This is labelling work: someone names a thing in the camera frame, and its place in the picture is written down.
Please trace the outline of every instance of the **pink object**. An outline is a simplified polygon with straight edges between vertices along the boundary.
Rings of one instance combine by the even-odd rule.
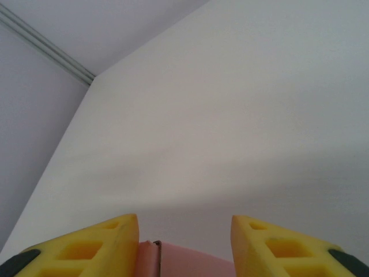
[[[159,248],[142,242],[138,249],[135,277],[159,277]],[[234,277],[234,264],[180,246],[161,244],[160,277]]]

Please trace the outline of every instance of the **white ceiling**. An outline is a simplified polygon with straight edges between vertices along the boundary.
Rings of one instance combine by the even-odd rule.
[[[94,74],[208,0],[0,0]]]

